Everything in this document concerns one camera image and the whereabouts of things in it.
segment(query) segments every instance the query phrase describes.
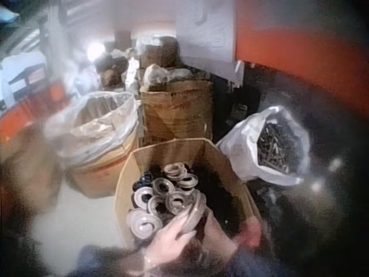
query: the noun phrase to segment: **white floor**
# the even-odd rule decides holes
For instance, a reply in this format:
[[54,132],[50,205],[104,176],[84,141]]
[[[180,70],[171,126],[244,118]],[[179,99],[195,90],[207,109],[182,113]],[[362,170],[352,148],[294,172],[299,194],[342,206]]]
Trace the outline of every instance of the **white floor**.
[[64,276],[75,270],[84,246],[122,246],[114,198],[91,200],[64,183],[55,209],[35,219],[32,237],[42,244],[40,254],[46,266]]

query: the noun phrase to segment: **open cardboard box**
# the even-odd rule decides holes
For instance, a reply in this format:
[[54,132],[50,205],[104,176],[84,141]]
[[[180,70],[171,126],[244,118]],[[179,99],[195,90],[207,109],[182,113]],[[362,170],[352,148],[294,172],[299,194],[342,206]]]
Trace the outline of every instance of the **open cardboard box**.
[[241,183],[233,172],[229,160],[205,138],[187,138],[172,140],[135,150],[130,154],[122,169],[115,194],[115,214],[123,244],[126,248],[134,248],[134,236],[126,224],[126,218],[133,203],[132,185],[150,166],[165,166],[170,163],[184,162],[190,167],[205,166],[219,174],[225,189],[232,194],[238,206],[240,223],[252,215],[259,216],[247,187]]

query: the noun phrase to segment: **sleeve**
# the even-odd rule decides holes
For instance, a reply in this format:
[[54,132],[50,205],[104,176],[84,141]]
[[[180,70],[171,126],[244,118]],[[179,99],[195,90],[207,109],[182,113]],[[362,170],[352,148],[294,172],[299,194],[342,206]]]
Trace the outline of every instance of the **sleeve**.
[[247,250],[238,250],[225,269],[229,277],[293,277],[290,270],[275,261],[258,257]]

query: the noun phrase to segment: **plastic bag liner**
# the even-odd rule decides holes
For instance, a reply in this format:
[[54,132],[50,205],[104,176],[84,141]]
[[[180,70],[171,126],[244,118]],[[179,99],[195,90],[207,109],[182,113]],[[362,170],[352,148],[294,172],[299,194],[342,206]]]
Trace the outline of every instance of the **plastic bag liner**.
[[[262,129],[266,122],[276,123],[280,118],[283,119],[283,123],[289,126],[299,145],[300,164],[295,175],[285,175],[258,164],[257,142]],[[267,108],[263,112],[251,115],[239,122],[217,146],[228,157],[234,172],[244,182],[261,178],[264,181],[282,186],[297,185],[303,181],[301,175],[310,165],[308,133],[281,106]]]
[[132,93],[93,92],[52,116],[44,134],[65,166],[82,166],[121,146],[137,119]]

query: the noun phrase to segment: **stack of washers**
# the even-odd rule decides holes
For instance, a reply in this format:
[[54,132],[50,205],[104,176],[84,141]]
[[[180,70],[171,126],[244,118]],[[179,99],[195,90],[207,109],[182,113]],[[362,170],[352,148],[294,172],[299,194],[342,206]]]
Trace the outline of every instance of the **stack of washers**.
[[206,207],[206,197],[195,187],[198,178],[183,163],[164,166],[162,177],[145,173],[133,185],[134,205],[127,224],[138,239],[151,238],[171,219],[184,209],[189,209],[189,218],[182,227],[182,233],[193,231],[201,220]]

